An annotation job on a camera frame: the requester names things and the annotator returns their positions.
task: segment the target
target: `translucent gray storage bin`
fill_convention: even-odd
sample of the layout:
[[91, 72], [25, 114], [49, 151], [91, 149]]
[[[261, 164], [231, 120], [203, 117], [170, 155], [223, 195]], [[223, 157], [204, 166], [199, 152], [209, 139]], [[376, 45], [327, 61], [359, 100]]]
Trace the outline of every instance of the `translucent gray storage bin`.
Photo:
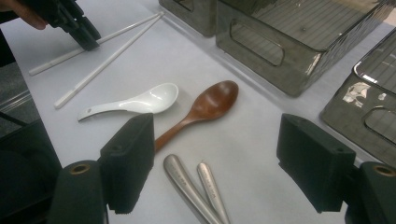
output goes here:
[[160, 0], [160, 5], [204, 36], [216, 32], [217, 0]]
[[355, 65], [321, 118], [396, 167], [396, 29]]
[[298, 96], [393, 10], [390, 0], [219, 0], [217, 45]]

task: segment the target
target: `utensil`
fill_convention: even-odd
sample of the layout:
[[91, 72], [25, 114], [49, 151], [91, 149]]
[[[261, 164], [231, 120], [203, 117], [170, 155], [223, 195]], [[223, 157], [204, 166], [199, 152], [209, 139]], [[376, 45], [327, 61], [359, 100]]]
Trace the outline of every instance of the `utensil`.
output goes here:
[[[121, 30], [118, 30], [117, 32], [115, 32], [115, 33], [113, 33], [111, 35], [107, 35], [107, 36], [105, 36], [103, 38], [100, 38], [100, 39], [97, 40], [97, 43], [98, 44], [103, 44], [103, 43], [107, 42], [107, 40], [110, 40], [110, 39], [112, 39], [112, 38], [114, 38], [114, 37], [116, 37], [118, 35], [122, 35], [123, 33], [127, 32], [127, 31], [130, 31], [130, 30], [134, 29], [135, 27], [137, 27], [137, 26], [139, 26], [139, 25], [141, 25], [141, 24], [143, 24], [143, 23], [145, 23], [147, 21], [151, 21], [151, 20], [153, 20], [153, 19], [155, 19], [157, 17], [161, 17], [162, 15], [163, 15], [163, 12], [161, 11], [161, 12], [159, 12], [159, 13], [153, 15], [153, 16], [150, 16], [150, 17], [148, 17], [148, 18], [146, 18], [146, 19], [144, 19], [142, 21], [136, 22], [136, 23], [134, 23], [132, 25], [129, 25], [129, 26], [121, 29]], [[62, 56], [60, 56], [60, 57], [58, 57], [58, 58], [56, 58], [54, 60], [49, 61], [48, 63], [44, 63], [44, 64], [39, 65], [36, 68], [33, 68], [32, 70], [29, 71], [29, 75], [31, 77], [35, 76], [35, 75], [37, 75], [37, 74], [39, 74], [41, 72], [44, 72], [47, 69], [50, 69], [51, 67], [55, 66], [58, 63], [62, 63], [64, 61], [68, 60], [68, 59], [71, 59], [71, 58], [79, 55], [80, 53], [82, 53], [84, 51], [85, 51], [85, 49], [83, 49], [83, 48], [72, 50], [72, 51], [70, 51], [70, 52], [68, 52], [68, 53], [66, 53], [66, 54], [64, 54], [64, 55], [62, 55]]]
[[160, 113], [169, 108], [178, 96], [178, 87], [173, 83], [164, 83], [140, 95], [108, 104], [94, 105], [81, 111], [78, 120], [85, 119], [95, 114], [125, 110], [135, 113]]
[[216, 184], [215, 177], [212, 175], [209, 165], [201, 162], [198, 164], [197, 170], [212, 207], [216, 210], [219, 218], [224, 224], [230, 224], [219, 193], [218, 185]]
[[64, 94], [58, 101], [55, 102], [55, 109], [62, 108], [67, 102], [69, 102], [77, 93], [79, 93], [88, 83], [90, 83], [95, 77], [97, 77], [109, 64], [113, 63], [125, 50], [127, 50], [140, 36], [142, 36], [151, 26], [155, 24], [161, 17], [163, 12], [160, 13], [154, 21], [152, 21], [148, 26], [141, 30], [137, 35], [132, 37], [128, 42], [126, 42], [120, 49], [110, 55], [103, 63], [101, 63], [97, 68], [90, 72], [86, 77], [84, 77], [76, 86]]
[[235, 103], [238, 91], [238, 85], [235, 82], [226, 80], [202, 92], [192, 104], [187, 116], [155, 141], [156, 152], [186, 126], [222, 117]]
[[198, 210], [205, 221], [209, 224], [222, 224], [217, 213], [207, 204], [197, 188], [192, 184], [184, 170], [178, 156], [169, 155], [163, 161], [163, 168], [169, 174], [176, 186], [187, 197], [192, 205]]

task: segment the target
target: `metal spoon handle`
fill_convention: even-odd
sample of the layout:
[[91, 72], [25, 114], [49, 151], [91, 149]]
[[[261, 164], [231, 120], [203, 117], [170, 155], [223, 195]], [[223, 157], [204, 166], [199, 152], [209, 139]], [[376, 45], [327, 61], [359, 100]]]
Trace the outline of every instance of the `metal spoon handle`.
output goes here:
[[169, 174], [176, 186], [187, 197], [192, 205], [198, 210], [202, 217], [210, 224], [222, 224], [216, 212], [208, 205], [181, 165], [176, 155], [169, 155], [163, 161], [163, 167]]
[[197, 170], [202, 184], [204, 185], [207, 197], [218, 213], [219, 218], [224, 224], [230, 224], [230, 220], [228, 219], [227, 212], [225, 211], [223, 201], [220, 197], [215, 177], [212, 175], [209, 165], [201, 162], [198, 164]]

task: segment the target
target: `white tabletop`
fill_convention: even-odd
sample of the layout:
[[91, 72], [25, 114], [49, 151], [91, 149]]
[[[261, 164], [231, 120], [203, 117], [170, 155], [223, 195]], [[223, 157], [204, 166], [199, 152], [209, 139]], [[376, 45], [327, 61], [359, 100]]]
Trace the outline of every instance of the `white tabletop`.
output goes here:
[[[102, 36], [163, 10], [156, 0], [80, 0], [78, 4]], [[291, 113], [310, 119], [355, 149], [357, 163], [373, 160], [324, 125], [318, 115], [352, 66], [393, 29], [392, 25], [382, 23], [303, 95], [290, 98], [217, 48], [215, 37], [203, 37], [166, 13], [68, 104], [54, 108], [55, 101], [145, 26], [30, 77], [30, 69], [79, 48], [78, 44], [59, 28], [37, 31], [21, 20], [1, 25], [62, 166], [97, 160], [102, 146], [134, 116], [114, 112], [78, 122], [77, 115], [84, 108], [173, 82], [179, 87], [179, 96], [169, 110], [154, 116], [158, 137], [184, 118], [195, 97], [207, 87], [227, 79], [239, 85], [237, 102], [226, 116], [190, 126], [156, 155], [134, 211], [130, 215], [109, 212], [110, 223], [200, 223], [165, 175], [163, 159], [169, 154], [181, 158], [200, 190], [196, 166], [201, 161], [211, 166], [232, 223], [345, 223], [345, 205], [341, 213], [318, 214], [279, 167], [276, 142], [280, 117]]]

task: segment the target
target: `white chopstick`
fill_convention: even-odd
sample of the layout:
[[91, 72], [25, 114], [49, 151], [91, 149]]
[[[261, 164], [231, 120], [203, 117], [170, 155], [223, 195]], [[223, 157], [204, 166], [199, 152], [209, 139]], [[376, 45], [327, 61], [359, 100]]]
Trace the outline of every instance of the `white chopstick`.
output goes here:
[[64, 106], [69, 100], [71, 100], [79, 91], [81, 91], [88, 83], [90, 83], [100, 72], [102, 72], [109, 64], [111, 64], [117, 57], [119, 57], [129, 46], [131, 46], [143, 33], [145, 33], [155, 22], [157, 22], [163, 16], [163, 12], [160, 12], [157, 18], [152, 21], [145, 29], [140, 31], [132, 39], [130, 39], [125, 45], [119, 50], [113, 53], [104, 63], [99, 65], [95, 70], [84, 77], [72, 90], [68, 91], [63, 97], [61, 97], [54, 106], [56, 109]]
[[[132, 30], [135, 27], [137, 27], [137, 26], [139, 26], [139, 25], [141, 25], [141, 24], [143, 24], [143, 23], [145, 23], [147, 21], [151, 21], [151, 20], [161, 16], [162, 14], [163, 14], [163, 12], [159, 12], [159, 13], [157, 13], [155, 15], [147, 17], [146, 19], [144, 19], [142, 21], [139, 21], [137, 23], [134, 23], [132, 25], [129, 25], [129, 26], [127, 26], [127, 27], [125, 27], [125, 28], [123, 28], [121, 30], [118, 30], [117, 32], [115, 32], [115, 33], [113, 33], [111, 35], [107, 35], [105, 37], [102, 37], [102, 38], [98, 39], [97, 42], [98, 42], [99, 45], [102, 44], [102, 43], [105, 43], [107, 40], [110, 40], [110, 39], [112, 39], [112, 38], [114, 38], [114, 37], [116, 37], [118, 35], [121, 35], [121, 34], [127, 32], [129, 30]], [[82, 53], [84, 51], [85, 51], [85, 49], [83, 49], [83, 48], [72, 50], [72, 51], [70, 51], [70, 52], [68, 52], [68, 53], [66, 53], [66, 54], [64, 54], [64, 55], [62, 55], [62, 56], [60, 56], [60, 57], [58, 57], [58, 58], [56, 58], [54, 60], [51, 60], [48, 63], [43, 63], [43, 64], [39, 65], [38, 67], [31, 69], [29, 71], [29, 75], [31, 77], [33, 77], [33, 76], [35, 76], [35, 75], [37, 75], [39, 73], [44, 72], [45, 70], [47, 70], [49, 68], [55, 66], [58, 63], [62, 63], [62, 62], [66, 61], [66, 60], [68, 60], [70, 58], [75, 57], [76, 55], [79, 55], [80, 53]]]

